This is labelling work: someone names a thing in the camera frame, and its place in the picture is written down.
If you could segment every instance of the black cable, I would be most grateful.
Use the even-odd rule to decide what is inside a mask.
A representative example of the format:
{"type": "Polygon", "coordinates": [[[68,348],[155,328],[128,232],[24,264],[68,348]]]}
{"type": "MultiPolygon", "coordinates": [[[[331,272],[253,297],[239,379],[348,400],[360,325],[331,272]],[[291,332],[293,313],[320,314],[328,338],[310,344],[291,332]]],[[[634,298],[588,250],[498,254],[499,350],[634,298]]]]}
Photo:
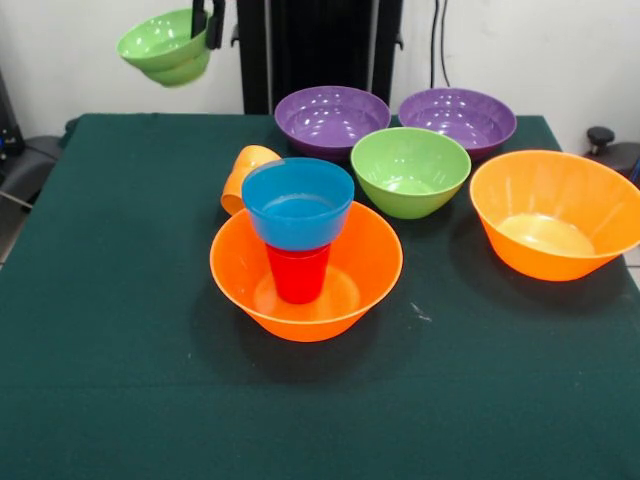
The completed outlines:
{"type": "Polygon", "coordinates": [[[431,88],[435,85],[436,75],[436,27],[438,26],[438,13],[440,13],[440,0],[436,0],[436,9],[433,12],[433,24],[431,25],[431,88]]]}
{"type": "Polygon", "coordinates": [[[449,76],[447,75],[447,67],[445,66],[445,61],[444,61],[444,21],[447,16],[448,5],[449,5],[449,0],[444,0],[444,4],[442,6],[442,17],[440,18],[440,64],[442,65],[442,74],[444,75],[444,81],[447,82],[447,87],[450,87],[451,83],[449,83],[449,76]]]}

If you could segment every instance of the green tablecloth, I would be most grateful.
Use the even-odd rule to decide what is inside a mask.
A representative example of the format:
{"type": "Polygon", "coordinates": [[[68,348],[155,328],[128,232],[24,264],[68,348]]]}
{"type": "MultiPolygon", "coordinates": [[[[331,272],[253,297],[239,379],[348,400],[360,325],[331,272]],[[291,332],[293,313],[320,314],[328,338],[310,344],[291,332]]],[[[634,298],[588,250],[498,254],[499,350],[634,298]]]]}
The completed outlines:
{"type": "MultiPolygon", "coordinates": [[[[621,259],[525,278],[465,189],[390,221],[405,267],[382,304],[332,341],[285,342],[209,273],[251,143],[288,152],[270,117],[80,120],[0,272],[0,478],[640,478],[621,259]]],[[[557,143],[521,117],[505,150],[532,147],[557,143]]]]}

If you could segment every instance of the orange bowl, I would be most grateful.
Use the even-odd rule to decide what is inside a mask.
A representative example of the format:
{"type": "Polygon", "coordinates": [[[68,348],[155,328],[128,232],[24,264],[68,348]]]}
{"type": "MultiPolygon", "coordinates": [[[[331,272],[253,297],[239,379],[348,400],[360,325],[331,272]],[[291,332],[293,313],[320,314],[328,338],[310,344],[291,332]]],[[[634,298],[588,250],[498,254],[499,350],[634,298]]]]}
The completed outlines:
{"type": "Polygon", "coordinates": [[[577,155],[498,156],[474,174],[471,200],[496,254],[540,280],[581,278],[640,243],[640,190],[577,155]]]}
{"type": "Polygon", "coordinates": [[[380,215],[353,202],[331,244],[322,293],[311,303],[290,304],[276,293],[266,246],[244,209],[216,234],[209,264],[222,293],[266,330],[317,342],[346,331],[391,291],[402,270],[402,247],[380,215]]]}

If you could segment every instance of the stacked cups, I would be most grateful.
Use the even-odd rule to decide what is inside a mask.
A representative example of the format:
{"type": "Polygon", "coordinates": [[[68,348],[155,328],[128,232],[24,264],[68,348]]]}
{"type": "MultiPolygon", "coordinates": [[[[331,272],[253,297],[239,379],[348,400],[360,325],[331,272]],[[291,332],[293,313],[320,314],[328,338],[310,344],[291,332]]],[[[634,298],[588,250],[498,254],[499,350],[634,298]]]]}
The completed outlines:
{"type": "Polygon", "coordinates": [[[245,178],[242,198],[284,301],[308,303],[320,295],[331,242],[353,194],[353,179],[342,167],[313,158],[272,161],[245,178]]]}

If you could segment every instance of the cup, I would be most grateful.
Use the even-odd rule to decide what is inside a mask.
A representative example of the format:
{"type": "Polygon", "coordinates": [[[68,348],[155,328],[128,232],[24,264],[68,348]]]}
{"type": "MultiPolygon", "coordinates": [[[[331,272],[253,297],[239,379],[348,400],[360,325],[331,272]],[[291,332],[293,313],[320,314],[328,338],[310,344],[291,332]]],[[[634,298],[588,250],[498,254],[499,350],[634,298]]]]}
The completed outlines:
{"type": "Polygon", "coordinates": [[[274,160],[280,160],[280,155],[260,145],[249,145],[240,151],[220,197],[222,208],[229,215],[235,215],[244,208],[242,182],[246,176],[256,168],[274,160]]]}
{"type": "Polygon", "coordinates": [[[320,296],[331,245],[288,251],[267,245],[267,256],[278,296],[288,303],[309,303],[320,296]]]}

